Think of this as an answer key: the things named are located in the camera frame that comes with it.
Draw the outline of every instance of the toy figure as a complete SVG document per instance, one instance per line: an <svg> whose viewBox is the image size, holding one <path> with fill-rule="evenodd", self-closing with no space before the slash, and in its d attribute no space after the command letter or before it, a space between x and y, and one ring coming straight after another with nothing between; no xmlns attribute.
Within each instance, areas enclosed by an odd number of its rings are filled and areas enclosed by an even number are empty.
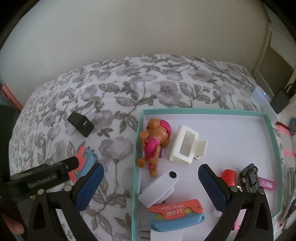
<svg viewBox="0 0 296 241"><path fill-rule="evenodd" d="M148 121L147 131L141 131L139 134L145 156L137 160L137 165L143 168L148 161L151 176L157 175L158 157L160 157L161 148L170 143L171 132L172 128L167 121L152 118Z"/></svg>

